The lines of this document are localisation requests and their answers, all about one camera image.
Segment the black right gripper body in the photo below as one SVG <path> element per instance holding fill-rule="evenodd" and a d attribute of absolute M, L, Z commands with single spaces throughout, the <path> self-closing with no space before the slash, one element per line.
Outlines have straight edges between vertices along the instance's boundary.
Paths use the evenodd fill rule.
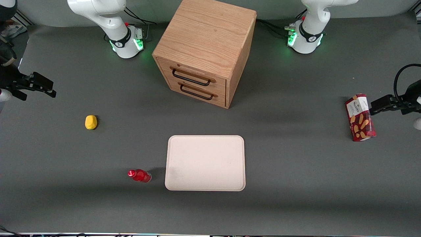
<path fill-rule="evenodd" d="M 25 90 L 30 86 L 30 75 L 25 75 L 19 69 L 11 64 L 9 66 L 0 66 L 0 87 L 8 90 L 12 96 L 25 101 L 27 95 L 20 90 Z"/>

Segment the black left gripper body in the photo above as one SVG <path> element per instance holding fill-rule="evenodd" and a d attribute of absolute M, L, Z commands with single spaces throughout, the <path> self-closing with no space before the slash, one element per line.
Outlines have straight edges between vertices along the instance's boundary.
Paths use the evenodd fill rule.
<path fill-rule="evenodd" d="M 418 80 L 406 89 L 402 95 L 398 95 L 398 101 L 401 106 L 401 114 L 407 115 L 410 113 L 421 113 L 421 80 Z"/>

